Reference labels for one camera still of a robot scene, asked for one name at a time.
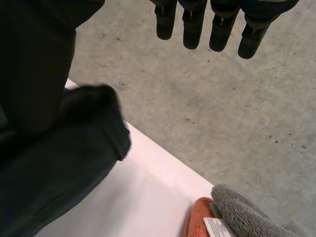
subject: microfiber cloth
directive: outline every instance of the microfiber cloth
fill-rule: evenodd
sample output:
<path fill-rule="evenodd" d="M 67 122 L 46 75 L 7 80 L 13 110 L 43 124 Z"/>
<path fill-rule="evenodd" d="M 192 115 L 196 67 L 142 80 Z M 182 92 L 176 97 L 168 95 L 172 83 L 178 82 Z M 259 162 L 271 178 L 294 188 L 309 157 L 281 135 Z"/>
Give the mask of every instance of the microfiber cloth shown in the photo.
<path fill-rule="evenodd" d="M 226 185 L 216 185 L 212 197 L 238 237 L 312 237 L 295 222 L 283 226 L 274 222 L 249 198 Z"/>
<path fill-rule="evenodd" d="M 201 197 L 195 201 L 191 213 L 185 220 L 184 237 L 209 237 L 203 218 L 215 217 L 210 208 L 211 203 L 212 200 L 208 197 Z"/>

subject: white paper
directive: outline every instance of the white paper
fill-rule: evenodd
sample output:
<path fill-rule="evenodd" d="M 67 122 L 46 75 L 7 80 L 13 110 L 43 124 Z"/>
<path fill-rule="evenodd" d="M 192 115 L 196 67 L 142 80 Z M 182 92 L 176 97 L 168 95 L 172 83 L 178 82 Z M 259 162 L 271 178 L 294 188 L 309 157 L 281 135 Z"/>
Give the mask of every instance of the white paper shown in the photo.
<path fill-rule="evenodd" d="M 76 84 L 67 81 L 67 88 Z M 186 214 L 213 185 L 127 124 L 132 147 L 78 206 L 36 237 L 181 237 Z"/>

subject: white label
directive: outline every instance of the white label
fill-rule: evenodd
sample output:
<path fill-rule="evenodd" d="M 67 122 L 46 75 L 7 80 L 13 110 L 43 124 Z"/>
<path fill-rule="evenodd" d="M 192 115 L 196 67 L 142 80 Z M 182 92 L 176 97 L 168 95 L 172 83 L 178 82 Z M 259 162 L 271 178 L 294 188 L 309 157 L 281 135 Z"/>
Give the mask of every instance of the white label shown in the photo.
<path fill-rule="evenodd" d="M 223 219 L 203 218 L 210 237 L 237 237 Z"/>

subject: black fabric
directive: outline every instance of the black fabric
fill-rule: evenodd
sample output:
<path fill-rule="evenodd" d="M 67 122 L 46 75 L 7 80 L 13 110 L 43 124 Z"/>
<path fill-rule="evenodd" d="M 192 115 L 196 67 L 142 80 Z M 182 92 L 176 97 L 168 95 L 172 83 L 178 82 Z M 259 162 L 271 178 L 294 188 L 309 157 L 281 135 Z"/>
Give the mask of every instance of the black fabric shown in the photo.
<path fill-rule="evenodd" d="M 75 50 L 76 27 L 103 0 L 0 1 L 0 104 L 16 130 L 54 123 Z"/>
<path fill-rule="evenodd" d="M 0 133 L 0 236 L 34 236 L 86 197 L 129 147 L 109 86 L 65 92 L 44 134 Z"/>

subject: concrete floor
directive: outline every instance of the concrete floor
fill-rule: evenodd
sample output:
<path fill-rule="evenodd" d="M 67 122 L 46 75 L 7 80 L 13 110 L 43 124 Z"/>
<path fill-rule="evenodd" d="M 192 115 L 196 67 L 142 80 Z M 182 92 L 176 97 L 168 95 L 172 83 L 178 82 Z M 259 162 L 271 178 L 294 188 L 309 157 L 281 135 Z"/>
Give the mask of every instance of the concrete floor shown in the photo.
<path fill-rule="evenodd" d="M 110 84 L 126 120 L 186 165 L 316 235 L 316 2 L 280 16 L 251 60 L 237 55 L 242 14 L 215 53 L 210 7 L 193 51 L 182 45 L 182 11 L 161 41 L 148 0 L 107 0 L 78 29 L 70 78 Z"/>

